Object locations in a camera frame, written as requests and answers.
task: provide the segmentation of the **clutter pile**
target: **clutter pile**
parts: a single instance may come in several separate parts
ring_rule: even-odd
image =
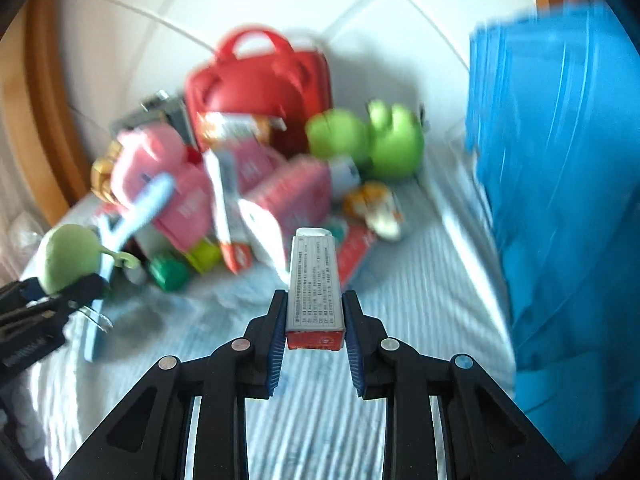
[[[255,34],[273,51],[237,57]],[[324,228],[344,290],[379,238],[402,237],[401,208],[383,181],[412,176],[424,150],[414,112],[378,100],[368,111],[363,121],[333,108],[321,52],[294,49],[268,28],[233,32],[184,93],[159,91],[112,125],[91,175],[104,202],[100,275],[108,282],[117,263],[109,254],[128,251],[143,265],[125,266],[127,277],[141,283],[148,273],[167,292],[222,262],[237,274],[254,259],[288,283],[297,229]]]

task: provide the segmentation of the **red bag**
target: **red bag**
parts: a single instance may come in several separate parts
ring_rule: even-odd
[[[236,44],[249,34],[263,34],[274,52],[237,58]],[[293,50],[274,30],[247,27],[223,40],[215,60],[190,75],[185,101],[201,150],[208,149],[201,125],[206,112],[281,117],[286,131],[274,130],[271,145],[286,157],[308,152],[306,121],[332,107],[329,67],[315,50]]]

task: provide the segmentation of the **bag handle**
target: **bag handle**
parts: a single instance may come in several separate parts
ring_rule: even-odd
[[[273,30],[272,28],[265,28],[260,25],[251,25],[248,27],[237,29],[220,42],[220,48],[217,52],[216,61],[222,62],[237,59],[236,54],[234,54],[236,46],[238,45],[239,41],[242,40],[242,38],[244,38],[245,36],[250,36],[252,34],[261,34],[263,36],[266,36],[271,41],[271,44],[273,45],[276,52],[293,53],[293,47],[291,46],[289,41],[278,34],[275,30]]]

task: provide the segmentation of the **green frog toy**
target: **green frog toy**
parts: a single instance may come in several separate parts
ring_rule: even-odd
[[[322,160],[349,155],[364,180],[411,176],[422,163],[424,134],[418,117],[402,105],[369,103],[367,124],[348,110],[334,108],[309,119],[311,154]]]

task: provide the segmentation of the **green plush toy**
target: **green plush toy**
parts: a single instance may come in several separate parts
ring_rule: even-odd
[[[36,253],[36,275],[42,290],[55,294],[83,276],[100,272],[103,254],[116,264],[137,267],[140,261],[129,253],[113,253],[100,244],[88,227],[64,224],[53,228],[42,239]]]
[[[422,162],[424,134],[418,117],[402,105],[369,103],[370,123],[333,109],[309,119],[311,154],[322,160],[349,155],[363,178],[385,180],[414,174]]]

